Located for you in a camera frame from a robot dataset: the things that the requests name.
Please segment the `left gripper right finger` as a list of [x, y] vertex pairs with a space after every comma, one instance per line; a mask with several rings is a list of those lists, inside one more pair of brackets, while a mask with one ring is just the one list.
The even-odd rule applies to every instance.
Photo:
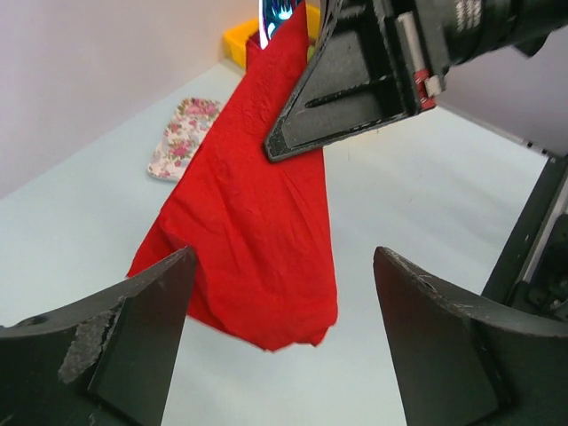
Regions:
[[565, 425], [567, 326], [498, 304], [395, 251], [375, 286], [406, 423]]

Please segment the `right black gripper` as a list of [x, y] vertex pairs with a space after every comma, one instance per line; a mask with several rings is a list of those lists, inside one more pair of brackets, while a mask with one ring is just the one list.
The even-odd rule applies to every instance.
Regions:
[[264, 142], [272, 162], [436, 106], [451, 65], [435, 1], [326, 1], [315, 52]]

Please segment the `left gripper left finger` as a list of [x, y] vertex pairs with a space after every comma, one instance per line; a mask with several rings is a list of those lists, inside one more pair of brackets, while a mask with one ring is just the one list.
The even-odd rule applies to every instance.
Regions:
[[183, 248], [75, 303], [1, 329], [3, 425], [159, 425], [196, 257]]

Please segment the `iridescent knife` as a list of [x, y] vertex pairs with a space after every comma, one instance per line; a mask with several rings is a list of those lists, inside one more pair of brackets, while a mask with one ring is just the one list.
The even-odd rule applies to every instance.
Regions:
[[282, 23], [289, 20], [303, 0], [259, 0], [259, 45], [265, 49]]

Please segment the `red paper napkin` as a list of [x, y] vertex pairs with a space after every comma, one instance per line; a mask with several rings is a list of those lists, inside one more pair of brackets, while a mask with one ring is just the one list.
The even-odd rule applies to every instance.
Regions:
[[263, 148], [308, 44], [299, 6], [248, 68], [129, 270], [192, 248], [188, 314], [266, 351], [318, 345], [338, 316], [323, 153], [272, 163]]

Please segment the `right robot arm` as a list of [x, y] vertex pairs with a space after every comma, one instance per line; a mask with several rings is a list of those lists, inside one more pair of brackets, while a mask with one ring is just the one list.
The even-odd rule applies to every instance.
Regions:
[[287, 158], [432, 109], [452, 67], [505, 47], [531, 57], [564, 1], [325, 1], [319, 39], [264, 142]]

